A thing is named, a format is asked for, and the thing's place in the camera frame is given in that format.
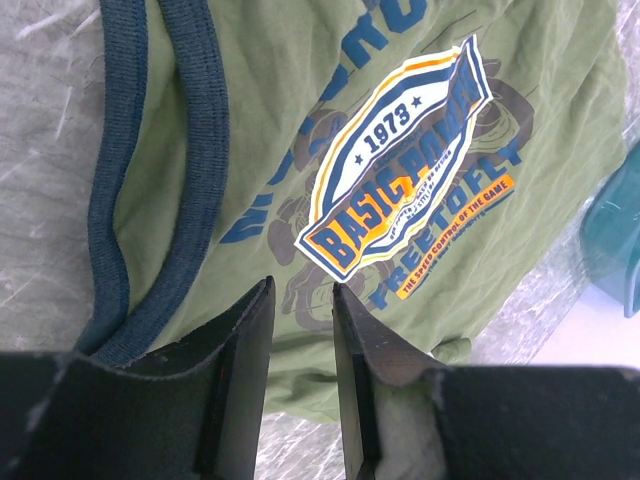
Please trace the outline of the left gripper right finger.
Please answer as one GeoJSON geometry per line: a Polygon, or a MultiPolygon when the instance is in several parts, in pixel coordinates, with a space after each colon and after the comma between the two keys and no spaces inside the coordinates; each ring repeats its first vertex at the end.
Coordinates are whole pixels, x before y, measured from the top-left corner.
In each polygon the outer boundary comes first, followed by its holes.
{"type": "Polygon", "coordinates": [[[333,287],[350,479],[635,479],[639,374],[626,367],[448,366],[333,287]]]}

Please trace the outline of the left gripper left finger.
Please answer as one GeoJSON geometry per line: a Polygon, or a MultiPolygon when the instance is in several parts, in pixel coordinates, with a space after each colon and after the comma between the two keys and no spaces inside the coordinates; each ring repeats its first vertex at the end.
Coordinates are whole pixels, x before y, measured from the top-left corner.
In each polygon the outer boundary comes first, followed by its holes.
{"type": "Polygon", "coordinates": [[[250,479],[275,284],[126,368],[77,352],[1,356],[5,479],[250,479]]]}

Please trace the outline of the green printed tank top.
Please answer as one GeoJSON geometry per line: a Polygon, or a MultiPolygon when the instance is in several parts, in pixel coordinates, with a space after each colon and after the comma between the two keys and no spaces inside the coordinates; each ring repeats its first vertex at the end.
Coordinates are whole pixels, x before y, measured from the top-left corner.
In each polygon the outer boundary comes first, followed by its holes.
{"type": "Polygon", "coordinates": [[[79,349],[125,366],[276,284],[265,407],[339,416],[332,288],[471,342],[623,161],[614,1],[104,1],[79,349]]]}

